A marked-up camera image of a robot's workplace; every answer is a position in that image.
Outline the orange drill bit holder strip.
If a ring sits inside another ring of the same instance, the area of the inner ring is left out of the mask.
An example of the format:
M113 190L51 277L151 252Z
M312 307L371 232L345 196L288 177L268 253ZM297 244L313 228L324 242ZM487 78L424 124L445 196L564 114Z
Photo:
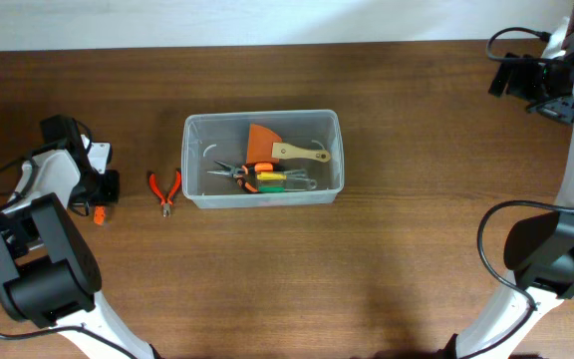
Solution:
M106 209L103 206L96 206L93 215L93 222L96 225L103 225L106 220Z

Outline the small red-handled cutting pliers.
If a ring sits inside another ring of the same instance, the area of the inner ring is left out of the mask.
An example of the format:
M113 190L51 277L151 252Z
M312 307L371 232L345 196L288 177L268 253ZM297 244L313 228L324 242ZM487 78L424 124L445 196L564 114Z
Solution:
M181 189L182 175L180 169L174 170L173 183L168 188L161 188L154 172L146 174L147 184L150 191L155 195L161 208L163 217L169 217L174 206L175 198Z

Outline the orange-black needle nose pliers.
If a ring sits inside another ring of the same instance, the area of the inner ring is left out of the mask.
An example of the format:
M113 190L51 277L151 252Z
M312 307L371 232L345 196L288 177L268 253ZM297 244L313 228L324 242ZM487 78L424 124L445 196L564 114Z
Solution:
M241 167L231 166L220 161L216 161L216 163L221 166L221 170L208 171L209 174L233 178L240 188L250 194L259 193L259 190L246 179L248 176L263 172L284 171L282 166L273 163L245 164Z

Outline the orange scraper with wooden handle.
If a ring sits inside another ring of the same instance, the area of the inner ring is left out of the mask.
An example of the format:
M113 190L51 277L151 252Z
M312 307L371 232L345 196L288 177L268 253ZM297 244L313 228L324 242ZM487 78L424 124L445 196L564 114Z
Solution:
M251 124L248 133L247 161L278 164L281 160L313 160L326 163L331 154L326 150L309 150L285 143L281 137L266 127Z

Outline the clear case of screwdrivers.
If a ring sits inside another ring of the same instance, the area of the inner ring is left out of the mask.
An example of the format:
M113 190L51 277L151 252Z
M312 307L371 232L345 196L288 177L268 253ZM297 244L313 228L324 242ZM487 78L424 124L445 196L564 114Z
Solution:
M286 172L262 172L255 175L261 192L295 192L316 189L318 183L304 169Z

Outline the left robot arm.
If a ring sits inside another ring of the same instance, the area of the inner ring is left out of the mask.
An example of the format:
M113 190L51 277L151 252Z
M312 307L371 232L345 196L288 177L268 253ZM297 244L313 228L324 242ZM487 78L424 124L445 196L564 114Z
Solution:
M89 358L156 359L102 291L99 265L70 214L119 200L120 175L108 143L65 115L41 121L43 145L16 160L20 177L0 206L0 304L36 331L8 341L59 334Z

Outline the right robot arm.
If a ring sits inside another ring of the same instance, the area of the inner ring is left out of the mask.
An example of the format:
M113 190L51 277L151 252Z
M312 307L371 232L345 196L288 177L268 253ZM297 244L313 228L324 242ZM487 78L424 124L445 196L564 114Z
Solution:
M488 92L522 99L528 104L527 112L571 126L562 185L552 204L510 200L483 216L480 230L504 208L541 211L517 222L508 233L503 249L505 274L491 266L485 252L478 254L500 285L478 318L437 351L439 358L511 358L545 314L574 296L574 6L556 31L532 34L546 44L538 57L496 56L490 47L485 49L487 58L500 65Z

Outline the clear plastic container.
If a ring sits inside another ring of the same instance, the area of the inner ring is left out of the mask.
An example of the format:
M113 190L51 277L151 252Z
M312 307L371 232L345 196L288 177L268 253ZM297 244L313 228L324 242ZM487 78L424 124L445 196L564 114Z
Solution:
M263 126L299 148L326 150L330 160L282 160L284 171L303 169L317 182L311 190L247 193L235 179L220 176L221 164L247 163L249 127ZM184 124L182 192L201 209L331 203L344 188L345 164L339 119L331 110L200 114Z

